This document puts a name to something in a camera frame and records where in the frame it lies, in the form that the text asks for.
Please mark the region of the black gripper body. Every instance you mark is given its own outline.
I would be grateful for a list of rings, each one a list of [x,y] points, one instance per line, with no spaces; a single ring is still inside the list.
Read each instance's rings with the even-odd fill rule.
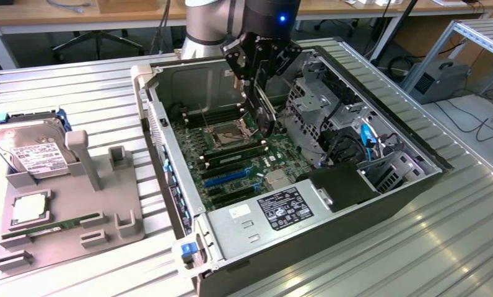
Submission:
[[[245,1],[241,43],[256,40],[289,43],[300,5],[300,0]]]

